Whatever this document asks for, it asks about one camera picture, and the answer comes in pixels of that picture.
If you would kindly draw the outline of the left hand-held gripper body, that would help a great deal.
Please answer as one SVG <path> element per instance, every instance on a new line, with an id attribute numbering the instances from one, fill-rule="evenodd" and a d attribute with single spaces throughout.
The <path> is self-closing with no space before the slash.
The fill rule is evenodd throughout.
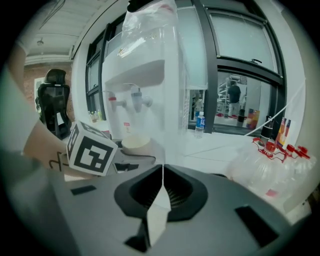
<path id="1" fill-rule="evenodd" d="M 101 177 L 107 175 L 113 164 L 129 164 L 129 159 L 105 133 L 79 120 L 74 122 L 66 156 L 70 168 Z"/>

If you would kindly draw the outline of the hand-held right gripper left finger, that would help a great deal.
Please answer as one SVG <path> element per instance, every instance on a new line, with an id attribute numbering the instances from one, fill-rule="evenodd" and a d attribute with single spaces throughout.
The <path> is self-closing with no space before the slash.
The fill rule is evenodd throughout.
<path id="1" fill-rule="evenodd" d="M 49 178 L 79 253 L 163 253 L 163 236 L 153 204 L 162 187 L 163 167 L 146 166 L 106 177 L 66 182 Z"/>

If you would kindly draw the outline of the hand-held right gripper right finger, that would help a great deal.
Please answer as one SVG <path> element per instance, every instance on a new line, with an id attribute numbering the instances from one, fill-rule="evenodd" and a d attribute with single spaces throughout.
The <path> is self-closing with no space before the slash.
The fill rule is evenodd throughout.
<path id="1" fill-rule="evenodd" d="M 179 178 L 202 183 L 207 200 L 192 218 L 167 223 L 160 253 L 279 253 L 290 229 L 273 206 L 243 186 L 215 174 L 166 164 L 164 183 L 175 190 Z"/>

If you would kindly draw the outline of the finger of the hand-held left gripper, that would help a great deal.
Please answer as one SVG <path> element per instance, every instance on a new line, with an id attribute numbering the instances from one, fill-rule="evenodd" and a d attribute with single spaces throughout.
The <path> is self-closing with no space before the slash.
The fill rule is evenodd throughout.
<path id="1" fill-rule="evenodd" d="M 153 165 L 156 158 L 150 155 L 128 154 L 118 148 L 114 156 L 114 168 L 117 173 L 136 170 L 139 167 Z"/>

